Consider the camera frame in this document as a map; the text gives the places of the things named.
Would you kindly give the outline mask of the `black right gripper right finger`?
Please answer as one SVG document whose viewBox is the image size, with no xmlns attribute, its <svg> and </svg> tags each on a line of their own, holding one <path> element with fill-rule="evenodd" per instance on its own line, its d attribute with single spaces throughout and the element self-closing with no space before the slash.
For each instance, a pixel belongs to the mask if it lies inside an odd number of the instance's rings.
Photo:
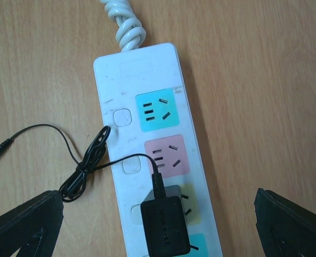
<svg viewBox="0 0 316 257">
<path fill-rule="evenodd" d="M 316 214 L 259 188 L 254 201 L 265 256 L 316 256 Z"/>
</svg>

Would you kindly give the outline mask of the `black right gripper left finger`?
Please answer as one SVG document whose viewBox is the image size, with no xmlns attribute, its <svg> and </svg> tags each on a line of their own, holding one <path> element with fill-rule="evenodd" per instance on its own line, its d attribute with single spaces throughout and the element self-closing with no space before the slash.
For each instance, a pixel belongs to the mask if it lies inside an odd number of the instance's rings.
<svg viewBox="0 0 316 257">
<path fill-rule="evenodd" d="M 0 216 L 0 256 L 52 256 L 63 221 L 57 190 L 45 191 Z"/>
</svg>

